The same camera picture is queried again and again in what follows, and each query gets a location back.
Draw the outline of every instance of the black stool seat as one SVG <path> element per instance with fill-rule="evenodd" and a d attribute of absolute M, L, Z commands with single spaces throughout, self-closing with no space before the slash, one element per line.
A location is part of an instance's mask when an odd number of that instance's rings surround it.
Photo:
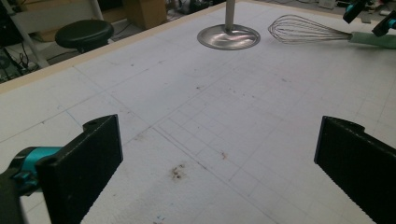
<path fill-rule="evenodd" d="M 84 53 L 107 45 L 114 28 L 107 21 L 76 21 L 61 28 L 55 36 L 56 43 L 66 49 Z"/>

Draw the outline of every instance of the table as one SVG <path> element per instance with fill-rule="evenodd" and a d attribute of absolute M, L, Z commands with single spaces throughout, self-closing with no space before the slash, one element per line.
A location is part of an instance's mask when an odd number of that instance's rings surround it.
<path fill-rule="evenodd" d="M 297 14 L 345 31 L 338 16 L 240 1 L 251 49 L 198 43 L 224 4 L 0 85 L 0 168 L 31 146 L 63 146 L 118 114 L 124 161 L 83 223 L 373 223 L 313 162 L 321 117 L 348 119 L 396 147 L 394 51 L 335 41 L 284 45 L 267 32 Z M 22 198 L 50 223 L 41 194 Z"/>

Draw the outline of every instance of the metal pole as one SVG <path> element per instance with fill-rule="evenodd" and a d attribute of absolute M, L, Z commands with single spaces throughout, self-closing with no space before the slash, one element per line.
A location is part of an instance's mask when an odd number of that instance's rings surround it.
<path fill-rule="evenodd" d="M 225 31 L 233 30 L 233 14 L 235 12 L 235 0 L 227 0 L 225 5 Z"/>
<path fill-rule="evenodd" d="M 247 49 L 260 42 L 260 34 L 248 27 L 233 24 L 235 0 L 227 0 L 225 5 L 225 24 L 202 30 L 198 41 L 212 49 Z"/>

